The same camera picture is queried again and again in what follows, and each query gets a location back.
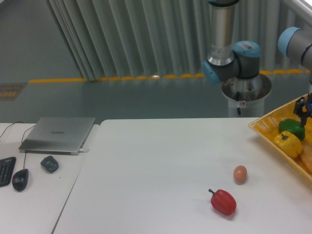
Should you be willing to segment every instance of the bread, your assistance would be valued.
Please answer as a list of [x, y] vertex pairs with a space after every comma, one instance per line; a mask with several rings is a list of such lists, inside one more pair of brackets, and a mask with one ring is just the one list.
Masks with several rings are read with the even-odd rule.
[[307, 169], [312, 173], [312, 144], [303, 145], [300, 158]]

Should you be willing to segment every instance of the wall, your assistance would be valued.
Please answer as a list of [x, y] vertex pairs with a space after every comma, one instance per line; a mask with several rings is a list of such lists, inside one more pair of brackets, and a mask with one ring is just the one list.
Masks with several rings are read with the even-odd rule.
[[79, 77], [48, 2], [0, 3], [0, 83]]

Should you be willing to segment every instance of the black mouse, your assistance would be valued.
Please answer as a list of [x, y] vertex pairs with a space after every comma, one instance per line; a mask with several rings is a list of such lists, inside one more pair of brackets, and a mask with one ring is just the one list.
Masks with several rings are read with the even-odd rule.
[[28, 169], [20, 170], [14, 174], [12, 177], [12, 185], [16, 191], [21, 192], [26, 188], [28, 183], [28, 175]]

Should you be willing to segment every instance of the plastic basket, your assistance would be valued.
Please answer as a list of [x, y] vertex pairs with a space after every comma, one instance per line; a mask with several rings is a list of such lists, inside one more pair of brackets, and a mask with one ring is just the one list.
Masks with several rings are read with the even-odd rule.
[[[273, 143], [274, 137], [277, 134], [279, 134], [278, 131], [279, 122], [287, 118], [292, 118], [300, 121], [298, 116], [293, 114], [295, 103], [299, 98], [300, 97], [271, 111], [270, 113], [250, 123], [248, 126], [255, 132], [257, 132], [269, 145], [274, 147], [280, 153], [280, 155], [283, 156], [289, 162], [291, 166], [293, 166], [303, 176], [305, 176], [312, 182], [312, 173], [309, 172], [309, 170], [301, 161], [300, 157], [297, 157], [296, 159], [290, 158], [289, 156], [287, 156], [287, 154], [285, 154]], [[312, 143], [312, 118], [307, 119], [305, 129], [306, 129], [306, 137], [303, 141], [301, 141], [302, 145]]]

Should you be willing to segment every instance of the silver laptop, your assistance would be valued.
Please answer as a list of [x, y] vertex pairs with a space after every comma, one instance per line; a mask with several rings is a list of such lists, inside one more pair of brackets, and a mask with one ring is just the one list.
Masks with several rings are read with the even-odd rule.
[[42, 117], [19, 150], [26, 153], [78, 155], [94, 121], [93, 117]]

